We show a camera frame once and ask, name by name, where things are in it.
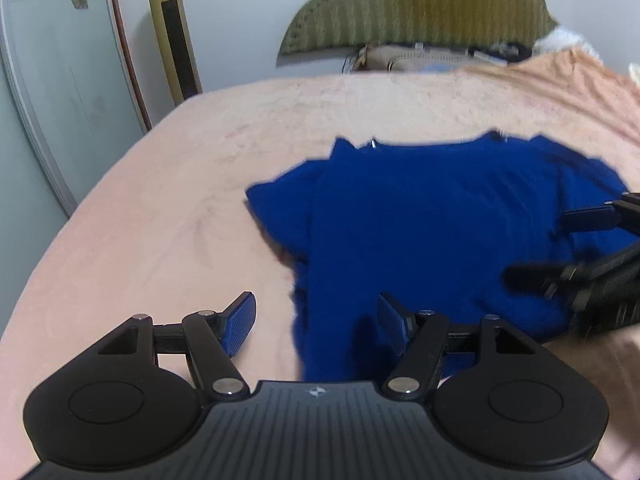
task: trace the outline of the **bedspread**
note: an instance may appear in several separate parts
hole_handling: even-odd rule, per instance
[[[0,479],[36,463],[22,427],[33,387],[135,312],[156,323],[226,306],[258,317],[236,364],[255,384],[299,376],[288,256],[261,233],[244,189],[354,144],[456,141],[493,127],[545,132],[640,189],[640,91],[580,51],[517,69],[272,80],[190,99],[102,179],[34,270],[0,340]],[[601,388],[610,423],[595,460],[640,476],[640,329],[554,351]],[[187,375],[184,359],[161,365]]]

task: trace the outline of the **gold tower fan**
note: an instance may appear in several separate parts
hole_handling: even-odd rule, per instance
[[[149,0],[160,54],[176,105],[202,93],[182,0]]]

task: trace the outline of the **white logo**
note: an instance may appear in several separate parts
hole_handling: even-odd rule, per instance
[[[309,393],[317,399],[318,397],[326,395],[326,390],[322,386],[314,386],[309,390]]]

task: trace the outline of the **silver rivet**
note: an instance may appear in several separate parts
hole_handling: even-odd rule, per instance
[[[225,377],[213,383],[213,390],[220,395],[238,394],[244,388],[244,383],[235,377]]]
[[[398,394],[412,394],[420,388],[420,383],[412,377],[394,377],[386,385]]]

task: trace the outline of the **pink bedsheet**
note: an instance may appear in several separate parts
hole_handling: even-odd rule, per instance
[[[359,144],[470,139],[494,126],[537,132],[615,167],[640,189],[640,92],[580,52],[518,69],[274,80],[180,106],[103,178],[34,270],[0,340],[0,480],[36,463],[22,406],[40,381],[136,312],[178,322],[257,297],[236,364],[245,378],[293,380],[293,274],[244,202],[244,188],[335,136]],[[596,462],[640,477],[640,329],[554,344],[601,388],[611,418]],[[184,359],[161,365],[187,375]]]

